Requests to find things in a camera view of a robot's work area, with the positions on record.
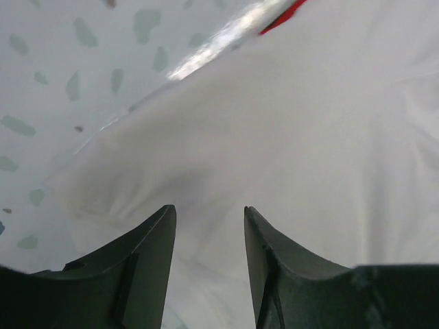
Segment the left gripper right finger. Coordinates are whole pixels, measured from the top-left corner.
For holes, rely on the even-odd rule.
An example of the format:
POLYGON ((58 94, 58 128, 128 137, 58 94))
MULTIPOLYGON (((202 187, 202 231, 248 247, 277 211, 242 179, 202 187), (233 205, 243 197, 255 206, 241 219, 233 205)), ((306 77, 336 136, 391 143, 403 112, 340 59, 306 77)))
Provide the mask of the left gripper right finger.
POLYGON ((437 265, 343 267, 244 209, 257 328, 437 328, 437 265))

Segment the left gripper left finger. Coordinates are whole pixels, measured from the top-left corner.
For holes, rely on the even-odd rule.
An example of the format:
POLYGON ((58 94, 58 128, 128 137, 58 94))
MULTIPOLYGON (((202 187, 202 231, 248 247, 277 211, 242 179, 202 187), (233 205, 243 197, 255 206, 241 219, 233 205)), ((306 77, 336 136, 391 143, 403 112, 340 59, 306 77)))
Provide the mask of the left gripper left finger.
POLYGON ((2 328, 160 328, 176 235, 166 205, 61 271, 1 268, 2 328))

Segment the white t-shirt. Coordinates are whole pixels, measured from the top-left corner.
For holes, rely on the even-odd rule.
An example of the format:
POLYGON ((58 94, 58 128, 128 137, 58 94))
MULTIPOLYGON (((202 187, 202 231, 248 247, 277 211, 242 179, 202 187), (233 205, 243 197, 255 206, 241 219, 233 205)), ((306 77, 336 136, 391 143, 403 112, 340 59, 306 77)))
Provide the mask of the white t-shirt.
POLYGON ((49 179, 79 249, 173 204, 188 328, 253 328, 244 208, 346 266, 438 261, 438 2, 307 1, 49 179))

